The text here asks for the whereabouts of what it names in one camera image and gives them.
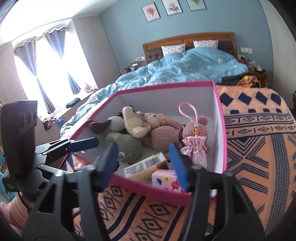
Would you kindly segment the pink sleeve left forearm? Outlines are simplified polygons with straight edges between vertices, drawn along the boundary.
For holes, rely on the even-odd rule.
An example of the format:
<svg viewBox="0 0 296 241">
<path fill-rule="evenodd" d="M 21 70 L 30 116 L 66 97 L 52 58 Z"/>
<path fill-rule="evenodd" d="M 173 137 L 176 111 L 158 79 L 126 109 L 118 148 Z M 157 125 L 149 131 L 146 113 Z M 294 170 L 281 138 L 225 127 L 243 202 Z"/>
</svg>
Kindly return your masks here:
<svg viewBox="0 0 296 241">
<path fill-rule="evenodd" d="M 8 204 L 1 202 L 1 214 L 19 235 L 22 233 L 30 211 L 30 204 L 27 203 L 22 193 L 18 193 Z"/>
</svg>

